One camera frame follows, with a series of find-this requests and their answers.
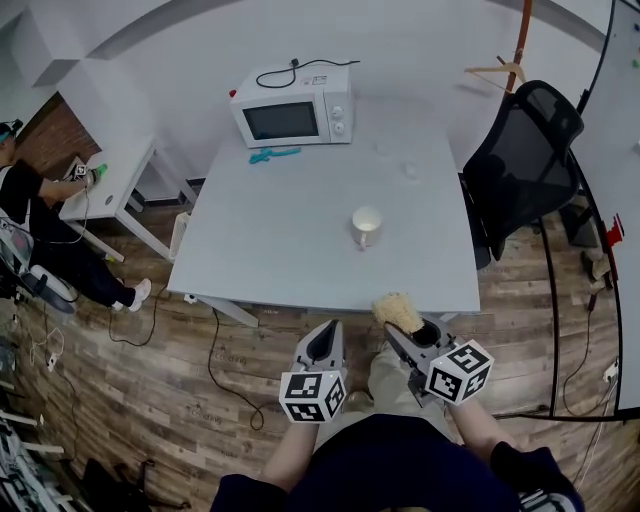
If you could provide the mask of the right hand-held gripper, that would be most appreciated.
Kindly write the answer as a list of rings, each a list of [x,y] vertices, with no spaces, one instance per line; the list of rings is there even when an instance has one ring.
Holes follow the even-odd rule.
[[[475,340],[452,343],[455,336],[441,319],[423,315],[422,320],[422,327],[413,333],[385,323],[385,339],[400,359],[414,369],[408,387],[421,407],[431,398],[460,405],[486,385],[494,358]],[[431,345],[448,346],[431,359]]]

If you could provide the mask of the yellow sponge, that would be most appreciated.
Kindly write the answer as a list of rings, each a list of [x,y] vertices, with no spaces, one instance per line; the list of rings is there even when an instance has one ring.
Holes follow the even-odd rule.
[[[407,294],[389,293],[372,303],[372,311],[380,325],[393,324],[408,335],[424,326],[424,320]]]

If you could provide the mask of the white mug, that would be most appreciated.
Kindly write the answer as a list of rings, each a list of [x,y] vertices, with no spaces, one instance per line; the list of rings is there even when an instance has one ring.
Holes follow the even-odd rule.
[[[362,206],[351,216],[351,236],[359,250],[375,246],[381,237],[383,219],[374,207]]]

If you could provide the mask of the person's right forearm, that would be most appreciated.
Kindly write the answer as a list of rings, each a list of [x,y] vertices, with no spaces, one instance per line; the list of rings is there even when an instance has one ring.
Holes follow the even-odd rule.
[[[489,458],[494,448],[504,442],[517,448],[516,440],[475,398],[459,405],[448,404],[451,415],[464,444],[477,454]]]

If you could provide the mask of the person's left forearm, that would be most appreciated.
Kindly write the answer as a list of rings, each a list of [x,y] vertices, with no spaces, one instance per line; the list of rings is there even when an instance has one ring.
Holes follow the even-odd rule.
[[[292,423],[261,471],[259,479],[290,492],[307,471],[318,430],[318,424]]]

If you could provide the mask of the white perforated basket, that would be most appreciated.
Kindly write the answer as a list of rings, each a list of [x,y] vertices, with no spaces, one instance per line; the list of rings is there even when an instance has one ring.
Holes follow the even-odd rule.
[[[178,256],[180,246],[186,234],[190,218],[191,215],[188,212],[179,213],[175,218],[168,255],[168,258],[171,262],[174,262]]]

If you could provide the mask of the black mesh office chair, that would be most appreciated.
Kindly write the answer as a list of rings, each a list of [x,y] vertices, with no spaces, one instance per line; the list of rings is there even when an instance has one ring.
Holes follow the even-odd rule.
[[[502,101],[460,178],[478,270],[501,259],[510,235],[574,198],[570,149],[583,130],[576,108],[544,81],[528,81]]]

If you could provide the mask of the red clamp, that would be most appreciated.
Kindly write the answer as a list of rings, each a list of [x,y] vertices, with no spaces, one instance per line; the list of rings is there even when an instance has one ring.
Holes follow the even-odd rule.
[[[606,247],[611,250],[616,244],[624,240],[625,231],[621,222],[620,215],[616,213],[609,224],[602,222],[605,229]]]

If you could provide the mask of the white microwave oven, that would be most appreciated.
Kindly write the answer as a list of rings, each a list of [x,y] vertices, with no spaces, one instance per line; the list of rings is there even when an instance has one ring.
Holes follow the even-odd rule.
[[[249,148],[349,144],[354,130],[355,60],[292,60],[278,70],[253,71],[230,99]]]

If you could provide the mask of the black bag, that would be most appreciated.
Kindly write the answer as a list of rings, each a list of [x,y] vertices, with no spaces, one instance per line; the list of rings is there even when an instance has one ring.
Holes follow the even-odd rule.
[[[83,496],[93,512],[151,512],[153,500],[146,493],[146,473],[154,466],[153,460],[144,461],[132,482],[125,475],[125,464],[114,467],[114,477],[100,462],[89,459],[81,479]]]

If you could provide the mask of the small white side table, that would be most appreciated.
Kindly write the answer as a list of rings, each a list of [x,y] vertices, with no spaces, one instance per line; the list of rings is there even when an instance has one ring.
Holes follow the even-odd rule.
[[[83,225],[87,220],[114,219],[168,260],[170,248],[127,212],[126,205],[148,166],[154,167],[161,177],[176,186],[189,202],[194,203],[197,195],[187,179],[152,136],[118,143],[92,155],[88,161],[90,168],[101,165],[106,166],[106,171],[99,183],[88,192],[66,200],[59,212],[60,219],[78,234],[83,233]]]

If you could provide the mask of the white power adapter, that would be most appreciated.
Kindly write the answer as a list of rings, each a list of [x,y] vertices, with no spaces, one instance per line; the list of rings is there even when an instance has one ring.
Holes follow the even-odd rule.
[[[64,353],[64,333],[60,330],[59,327],[54,327],[45,335],[44,340],[41,342],[36,341],[33,336],[30,336],[30,338],[31,345],[29,349],[29,364],[31,366],[35,365],[36,349],[38,347],[48,347],[48,356],[45,357],[45,364],[48,371],[53,372],[58,360]]]

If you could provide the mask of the white cylindrical device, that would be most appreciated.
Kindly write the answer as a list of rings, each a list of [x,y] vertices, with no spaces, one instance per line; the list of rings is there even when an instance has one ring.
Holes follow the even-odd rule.
[[[48,306],[60,313],[71,315],[76,311],[76,291],[40,265],[33,265],[22,276],[23,283],[34,297],[39,297]]]

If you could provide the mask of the wooden clothes hanger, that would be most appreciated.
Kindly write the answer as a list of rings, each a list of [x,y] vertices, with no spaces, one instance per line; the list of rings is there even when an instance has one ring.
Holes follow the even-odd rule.
[[[464,73],[481,79],[503,91],[506,95],[513,94],[520,85],[527,82],[526,74],[521,66],[522,55],[516,53],[512,61],[506,61],[498,56],[498,66],[465,68]],[[506,84],[502,85],[491,78],[491,75],[506,75]]]

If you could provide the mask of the whiteboard on black stand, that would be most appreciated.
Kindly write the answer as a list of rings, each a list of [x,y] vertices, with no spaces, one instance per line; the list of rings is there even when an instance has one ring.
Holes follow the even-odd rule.
[[[582,188],[608,256],[619,332],[614,417],[640,419],[640,0],[613,0],[603,52],[582,101],[584,132],[572,145]],[[625,236],[611,250],[618,213]]]

